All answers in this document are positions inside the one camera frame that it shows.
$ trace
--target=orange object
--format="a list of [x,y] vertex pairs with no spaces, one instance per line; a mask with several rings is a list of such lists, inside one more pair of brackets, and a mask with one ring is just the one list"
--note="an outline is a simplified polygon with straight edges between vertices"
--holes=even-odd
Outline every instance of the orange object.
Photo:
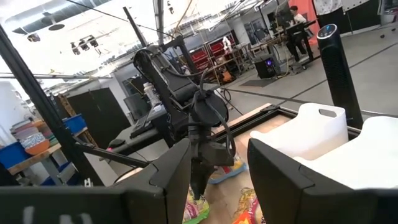
[[228,83],[228,82],[231,82],[231,81],[232,81],[232,76],[229,73],[229,71],[223,72],[223,82]]
[[42,120],[38,120],[38,121],[34,121],[34,122],[33,122],[33,125],[34,125],[36,128],[38,128],[40,125],[43,125],[43,124],[45,124],[45,123],[44,123],[44,121],[42,121]]
[[25,149],[25,152],[32,156],[35,156],[49,149],[49,146],[50,146],[50,141],[46,139],[33,147]]
[[233,224],[252,224],[251,216],[248,211],[243,212]]

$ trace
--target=black monitor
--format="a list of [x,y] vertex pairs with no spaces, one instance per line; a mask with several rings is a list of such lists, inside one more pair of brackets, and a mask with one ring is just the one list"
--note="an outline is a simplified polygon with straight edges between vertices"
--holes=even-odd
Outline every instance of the black monitor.
[[152,108],[151,105],[146,102],[146,99],[139,93],[135,93],[126,97],[124,99],[124,103],[126,104],[127,108],[129,108],[134,121],[138,121],[140,118],[148,115],[150,109]]
[[283,28],[288,28],[290,26],[290,21],[294,21],[294,16],[290,11],[290,6],[287,1],[280,4],[275,12],[275,17],[278,22],[278,26]]

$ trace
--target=white wall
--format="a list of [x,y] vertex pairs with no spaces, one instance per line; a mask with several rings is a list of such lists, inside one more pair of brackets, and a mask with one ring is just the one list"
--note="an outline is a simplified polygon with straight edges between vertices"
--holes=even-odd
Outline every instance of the white wall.
[[24,121],[32,116],[29,109],[24,108],[24,102],[15,94],[15,88],[10,82],[0,81],[0,138],[6,144],[15,142],[15,138],[11,135],[10,129],[12,125]]

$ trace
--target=concrete floor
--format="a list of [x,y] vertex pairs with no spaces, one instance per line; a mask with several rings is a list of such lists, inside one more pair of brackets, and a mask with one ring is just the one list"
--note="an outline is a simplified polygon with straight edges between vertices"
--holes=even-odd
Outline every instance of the concrete floor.
[[[398,116],[398,34],[390,29],[344,37],[348,64],[351,68],[356,94],[362,110],[387,113]],[[232,96],[231,103],[242,113],[265,104],[272,103],[298,110],[305,102],[332,105],[330,91],[326,82],[325,71],[320,59],[314,61],[306,71],[298,75],[281,78],[264,88],[240,86],[248,80],[259,79],[257,72],[251,70],[237,80],[226,85]],[[229,119],[240,116],[236,110],[229,112]],[[374,114],[363,112],[364,119]],[[140,155],[131,157],[158,157],[167,150],[164,141],[159,141],[139,151]],[[115,162],[110,163],[117,175],[130,170],[131,167]]]

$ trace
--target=ceiling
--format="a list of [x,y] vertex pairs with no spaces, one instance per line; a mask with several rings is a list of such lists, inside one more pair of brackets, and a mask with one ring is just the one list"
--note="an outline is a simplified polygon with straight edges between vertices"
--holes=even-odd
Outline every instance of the ceiling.
[[[66,0],[53,0],[52,2],[54,1],[66,2]],[[216,14],[223,10],[225,5],[234,1],[193,0],[182,23],[193,19],[192,15]],[[41,5],[49,2],[49,0],[0,0],[0,22],[33,73],[72,75],[74,73],[89,72],[100,67],[101,63],[110,57],[117,57],[136,45],[137,37],[130,23],[124,21],[126,20],[126,15],[123,11],[124,6],[129,9],[137,24],[153,29],[156,27],[153,2],[148,0],[106,1],[95,9],[112,16],[94,10],[82,12],[59,22],[65,25],[63,29],[49,31],[48,27],[46,27],[37,31],[36,33],[41,39],[40,42],[29,42],[26,35],[13,32],[14,27],[5,24],[8,18],[34,7],[42,7]],[[189,2],[190,0],[170,0],[174,9],[174,13],[171,14],[167,6],[167,0],[164,0],[164,30],[175,27]],[[141,28],[141,31],[148,42],[157,41],[158,36],[155,31],[145,28]],[[100,54],[91,47],[87,51],[79,49],[80,55],[74,55],[71,50],[71,42],[78,45],[80,39],[89,35],[99,37],[97,49],[99,49]],[[8,71],[9,69],[4,62],[0,62],[0,72]]]

